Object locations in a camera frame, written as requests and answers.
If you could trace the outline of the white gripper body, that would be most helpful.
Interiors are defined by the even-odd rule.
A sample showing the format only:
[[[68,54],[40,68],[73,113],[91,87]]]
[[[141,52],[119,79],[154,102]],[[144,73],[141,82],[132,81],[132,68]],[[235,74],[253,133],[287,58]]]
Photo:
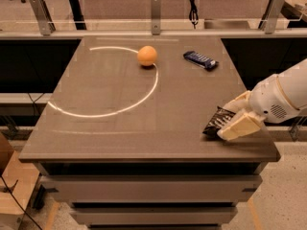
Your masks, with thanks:
[[[299,108],[286,94],[290,82],[283,74],[273,74],[256,84],[249,96],[250,108],[268,123],[279,124],[292,119]]]

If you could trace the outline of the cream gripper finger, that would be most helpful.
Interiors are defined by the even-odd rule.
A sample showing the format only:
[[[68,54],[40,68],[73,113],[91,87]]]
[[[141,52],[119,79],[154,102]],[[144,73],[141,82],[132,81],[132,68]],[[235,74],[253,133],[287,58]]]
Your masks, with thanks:
[[[249,109],[249,96],[250,91],[246,91],[236,97],[235,99],[231,100],[230,102],[226,103],[223,106],[223,109],[226,109],[227,111],[237,113],[241,109]]]
[[[234,140],[259,131],[264,120],[264,116],[242,109],[217,134],[223,140]]]

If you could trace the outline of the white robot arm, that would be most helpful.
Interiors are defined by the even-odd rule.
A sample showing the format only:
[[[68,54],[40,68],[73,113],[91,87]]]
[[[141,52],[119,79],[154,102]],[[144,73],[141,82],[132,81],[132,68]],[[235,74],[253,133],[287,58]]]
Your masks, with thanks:
[[[224,140],[250,135],[264,122],[280,124],[296,117],[307,107],[307,59],[258,82],[223,106],[233,118],[218,132]]]

